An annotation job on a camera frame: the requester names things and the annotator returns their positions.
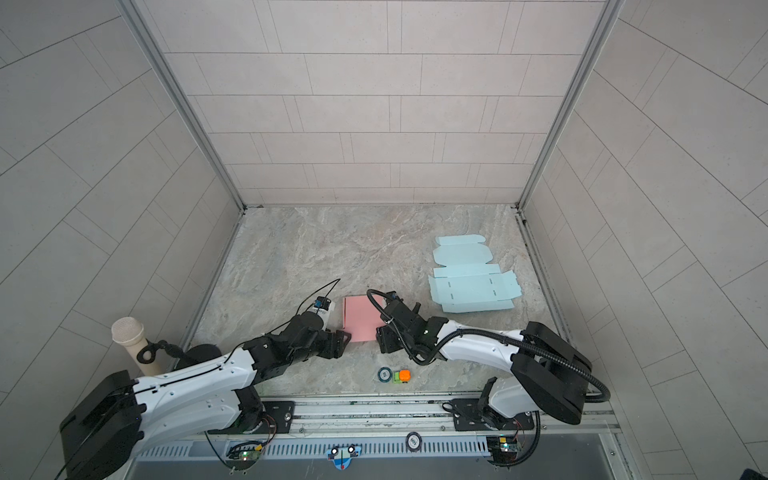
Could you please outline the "pink paper box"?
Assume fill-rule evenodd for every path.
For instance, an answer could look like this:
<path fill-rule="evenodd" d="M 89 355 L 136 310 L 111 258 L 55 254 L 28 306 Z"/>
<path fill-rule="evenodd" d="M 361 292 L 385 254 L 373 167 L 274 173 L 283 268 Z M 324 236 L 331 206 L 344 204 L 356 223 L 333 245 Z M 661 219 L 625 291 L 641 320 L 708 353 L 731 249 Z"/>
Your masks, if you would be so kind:
<path fill-rule="evenodd" d="M 352 343 L 375 341 L 377 329 L 384 325 L 380 312 L 365 295 L 344 298 L 343 330 L 351 335 Z"/>

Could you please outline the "light blue paper box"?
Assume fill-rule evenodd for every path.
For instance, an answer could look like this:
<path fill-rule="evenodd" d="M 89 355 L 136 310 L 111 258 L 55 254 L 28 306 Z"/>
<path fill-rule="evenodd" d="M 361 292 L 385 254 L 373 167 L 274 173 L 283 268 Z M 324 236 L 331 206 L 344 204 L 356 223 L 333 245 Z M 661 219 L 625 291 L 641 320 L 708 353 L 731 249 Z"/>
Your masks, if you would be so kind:
<path fill-rule="evenodd" d="M 445 313 L 509 310 L 522 296 L 516 274 L 503 272 L 482 235 L 436 238 L 438 268 L 428 277 L 432 301 Z"/>

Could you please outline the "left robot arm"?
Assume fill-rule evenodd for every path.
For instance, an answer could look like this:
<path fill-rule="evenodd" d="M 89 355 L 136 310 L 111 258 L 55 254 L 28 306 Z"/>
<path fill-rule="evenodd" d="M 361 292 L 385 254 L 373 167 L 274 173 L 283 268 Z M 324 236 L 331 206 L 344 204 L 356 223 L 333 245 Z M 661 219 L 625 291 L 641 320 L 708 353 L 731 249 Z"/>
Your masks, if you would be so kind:
<path fill-rule="evenodd" d="M 351 336 L 331 331 L 305 311 L 277 334 L 184 369 L 134 379 L 122 370 L 105 377 L 61 422 L 61 474 L 104 479 L 152 447 L 207 431 L 243 433 L 265 413 L 255 386 L 289 366 L 318 356 L 338 359 Z"/>

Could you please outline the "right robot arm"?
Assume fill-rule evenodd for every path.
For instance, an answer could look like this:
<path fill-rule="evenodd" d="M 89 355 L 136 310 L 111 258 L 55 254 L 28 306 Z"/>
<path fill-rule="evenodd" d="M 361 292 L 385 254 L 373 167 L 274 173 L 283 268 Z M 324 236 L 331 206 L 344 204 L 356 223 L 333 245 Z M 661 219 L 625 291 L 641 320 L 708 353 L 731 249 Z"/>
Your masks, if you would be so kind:
<path fill-rule="evenodd" d="M 384 322 L 376 340 L 383 353 L 405 351 L 420 366 L 469 361 L 509 373 L 491 378 L 472 410 L 456 415 L 495 430 L 509 429 L 520 414 L 544 413 L 562 423 L 581 422 L 586 404 L 611 399 L 609 388 L 592 374 L 591 362 L 540 322 L 522 330 L 495 331 L 444 317 L 424 319 L 394 292 L 369 289 L 367 299 Z"/>

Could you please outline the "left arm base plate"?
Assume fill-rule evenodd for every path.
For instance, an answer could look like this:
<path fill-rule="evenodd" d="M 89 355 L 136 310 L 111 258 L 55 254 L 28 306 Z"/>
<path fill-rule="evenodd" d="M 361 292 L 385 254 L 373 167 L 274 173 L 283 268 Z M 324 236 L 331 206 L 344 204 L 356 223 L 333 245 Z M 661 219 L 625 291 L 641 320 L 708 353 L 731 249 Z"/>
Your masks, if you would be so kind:
<path fill-rule="evenodd" d="M 293 401 L 267 401 L 249 407 L 242 415 L 238 431 L 242 434 L 288 434 L 295 415 Z"/>

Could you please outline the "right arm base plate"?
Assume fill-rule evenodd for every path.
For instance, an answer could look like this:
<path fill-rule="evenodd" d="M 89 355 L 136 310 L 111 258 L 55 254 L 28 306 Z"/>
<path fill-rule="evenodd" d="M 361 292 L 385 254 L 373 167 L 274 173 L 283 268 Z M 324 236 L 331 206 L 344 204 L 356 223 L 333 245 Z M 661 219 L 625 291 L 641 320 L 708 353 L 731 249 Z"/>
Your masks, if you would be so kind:
<path fill-rule="evenodd" d="M 454 429 L 459 432 L 500 431 L 514 433 L 517 430 L 532 431 L 536 426 L 532 415 L 521 413 L 514 418 L 506 418 L 494 413 L 489 407 L 481 408 L 479 400 L 474 398 L 454 398 L 443 402 L 441 407 L 450 414 Z"/>

